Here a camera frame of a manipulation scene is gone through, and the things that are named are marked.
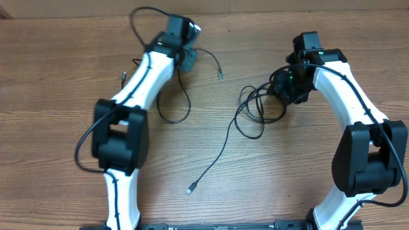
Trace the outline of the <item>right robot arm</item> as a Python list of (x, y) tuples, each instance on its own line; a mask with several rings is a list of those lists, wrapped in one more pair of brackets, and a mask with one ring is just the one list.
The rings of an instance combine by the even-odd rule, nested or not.
[(334, 186), (307, 214), (307, 229), (362, 229), (350, 221), (365, 204), (397, 207), (408, 196), (403, 167), (408, 129), (380, 112), (355, 80), (339, 49), (324, 49), (316, 31), (293, 39), (287, 66), (271, 74), (267, 93), (284, 105), (319, 91), (343, 131), (332, 160)]

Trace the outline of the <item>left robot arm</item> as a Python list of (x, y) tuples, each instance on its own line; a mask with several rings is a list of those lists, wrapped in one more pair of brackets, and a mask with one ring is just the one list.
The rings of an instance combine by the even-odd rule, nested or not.
[(167, 28), (144, 49), (137, 70), (119, 93), (95, 105), (91, 153), (107, 185), (109, 214), (105, 229), (136, 229), (137, 179), (149, 149), (148, 110), (176, 70), (191, 71), (192, 48), (201, 32), (193, 20), (169, 16)]

